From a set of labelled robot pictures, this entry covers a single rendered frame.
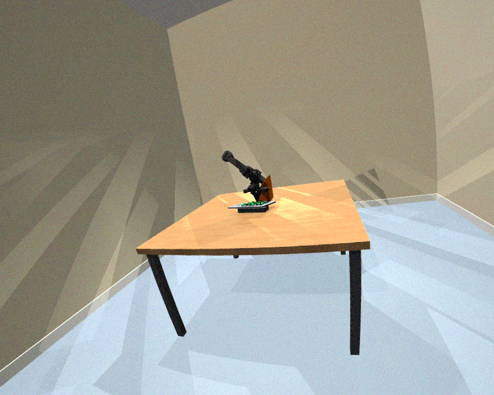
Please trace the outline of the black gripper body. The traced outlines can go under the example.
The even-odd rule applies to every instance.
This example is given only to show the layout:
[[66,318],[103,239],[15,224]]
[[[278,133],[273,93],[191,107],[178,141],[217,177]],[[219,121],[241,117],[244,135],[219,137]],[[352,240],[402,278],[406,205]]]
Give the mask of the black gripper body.
[[[259,180],[257,180],[257,181],[251,181],[251,183],[253,183],[253,184],[254,184],[254,182],[256,182],[256,183],[257,183],[257,185],[258,185],[258,189],[257,189],[257,190],[255,190],[254,192],[251,192],[251,193],[255,193],[255,192],[260,193],[260,192],[266,192],[266,191],[269,191],[269,188],[268,188],[268,187],[263,187],[263,188],[259,187],[259,183],[260,183],[260,181],[259,181]],[[251,184],[251,183],[250,183],[250,184]],[[247,192],[249,192],[249,191],[248,191],[248,189],[244,189],[244,190],[243,190],[243,193],[247,193]]]

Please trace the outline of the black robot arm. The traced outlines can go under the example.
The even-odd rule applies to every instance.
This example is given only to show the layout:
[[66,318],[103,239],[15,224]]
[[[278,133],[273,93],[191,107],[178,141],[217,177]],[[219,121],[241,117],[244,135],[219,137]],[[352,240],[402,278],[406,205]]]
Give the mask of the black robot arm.
[[[258,169],[253,169],[252,167],[250,166],[246,166],[245,164],[241,163],[239,160],[235,159],[232,155],[232,153],[230,151],[225,151],[223,154],[222,154],[222,160],[224,162],[230,162],[231,164],[233,164],[235,167],[237,167],[239,169],[239,171],[242,173],[242,175],[248,179],[251,180],[251,181],[257,181],[259,180],[261,184],[263,184],[263,182],[265,181],[265,177],[263,177],[261,175],[261,171],[259,171]],[[258,189],[258,185],[256,182],[251,183],[248,187],[247,187],[248,191],[249,192],[254,192],[255,190]]]

